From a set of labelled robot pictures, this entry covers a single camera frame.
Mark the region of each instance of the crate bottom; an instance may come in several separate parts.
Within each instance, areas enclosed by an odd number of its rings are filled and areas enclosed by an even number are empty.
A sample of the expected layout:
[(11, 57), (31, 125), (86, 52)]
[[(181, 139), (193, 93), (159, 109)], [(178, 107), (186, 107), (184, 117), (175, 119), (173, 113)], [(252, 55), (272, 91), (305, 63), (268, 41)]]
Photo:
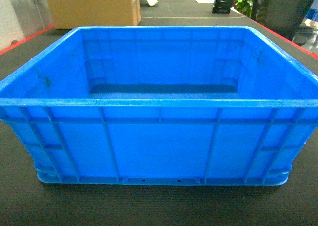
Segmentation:
[(105, 185), (170, 185), (170, 186), (278, 186), (288, 180), (288, 175), (271, 177), (263, 181), (260, 178), (250, 178), (246, 182), (242, 178), (128, 178), (121, 177), (58, 177), (38, 172), (38, 178), (43, 183), (53, 184), (105, 184)]
[(90, 98), (99, 99), (238, 99), (231, 85), (96, 85)]

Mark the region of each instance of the crate base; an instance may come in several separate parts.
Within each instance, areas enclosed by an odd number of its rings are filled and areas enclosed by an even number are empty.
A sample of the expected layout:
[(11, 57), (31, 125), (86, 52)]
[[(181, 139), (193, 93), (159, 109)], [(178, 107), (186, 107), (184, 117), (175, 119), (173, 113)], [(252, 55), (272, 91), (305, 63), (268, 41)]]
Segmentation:
[(128, 178), (122, 177), (116, 179), (114, 177), (75, 177), (64, 176), (59, 179), (55, 175), (47, 173), (38, 173), (38, 178), (43, 183), (56, 184), (105, 184), (105, 185), (167, 185), (167, 186), (279, 186), (287, 182), (288, 175), (269, 178), (263, 181), (260, 178), (250, 178), (246, 183), (241, 178), (225, 178), (225, 179), (165, 179), (165, 178)]

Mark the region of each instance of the blue plastic crate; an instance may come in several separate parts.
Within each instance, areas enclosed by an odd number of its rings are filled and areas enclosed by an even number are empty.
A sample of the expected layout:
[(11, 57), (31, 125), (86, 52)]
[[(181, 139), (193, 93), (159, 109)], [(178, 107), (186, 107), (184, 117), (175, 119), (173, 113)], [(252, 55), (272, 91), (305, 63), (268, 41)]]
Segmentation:
[(318, 77), (248, 27), (77, 28), (0, 82), (41, 181), (280, 185)]

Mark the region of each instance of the crate rim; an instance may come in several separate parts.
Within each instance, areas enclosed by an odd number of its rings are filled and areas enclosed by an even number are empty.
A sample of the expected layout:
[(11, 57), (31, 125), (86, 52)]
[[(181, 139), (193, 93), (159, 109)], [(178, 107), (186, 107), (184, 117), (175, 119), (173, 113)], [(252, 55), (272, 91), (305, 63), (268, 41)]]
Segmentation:
[[(9, 84), (23, 75), (26, 71), (31, 69), (35, 63), (40, 61), (47, 54), (69, 39), (74, 33), (83, 30), (92, 29), (246, 29), (255, 34), (258, 38), (264, 41), (268, 46), (274, 49), (275, 52), (282, 55), (294, 68), (305, 75), (307, 79), (313, 82), (318, 87), (318, 76), (307, 69), (303, 64), (297, 61), (294, 57), (290, 56), (287, 52), (281, 49), (278, 45), (260, 33), (258, 30), (248, 26), (86, 26), (77, 27), (59, 40), (52, 43), (42, 52), (37, 54), (34, 58), (27, 61), (16, 71), (8, 75), (0, 81), (0, 92), (3, 91)], [(0, 107), (28, 107), (28, 106), (41, 106), (41, 107), (54, 107), (54, 106), (123, 106), (123, 107), (198, 107), (198, 108), (227, 108), (227, 107), (261, 107), (261, 108), (318, 108), (317, 99), (85, 99), (85, 98), (0, 98)]]

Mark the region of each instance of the black mat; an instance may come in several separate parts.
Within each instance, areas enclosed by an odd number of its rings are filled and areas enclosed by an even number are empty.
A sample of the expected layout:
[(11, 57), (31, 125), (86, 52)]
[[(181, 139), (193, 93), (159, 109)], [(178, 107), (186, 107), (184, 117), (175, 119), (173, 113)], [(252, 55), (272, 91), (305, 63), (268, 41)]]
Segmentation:
[[(174, 0), (166, 2), (169, 7), (175, 5)], [(236, 13), (223, 17), (208, 13), (204, 4), (200, 8), (206, 14), (197, 10), (198, 16), (212, 19), (143, 18), (141, 24), (252, 26), (318, 74), (317, 60), (247, 17), (230, 19)], [(148, 16), (166, 11), (148, 11)], [(63, 33), (48, 31), (1, 55), (0, 79)], [(37, 179), (31, 157), (11, 128), (0, 123), (0, 225), (317, 226), (317, 215), (318, 131), (294, 161), (288, 182), (280, 187), (45, 185)]]

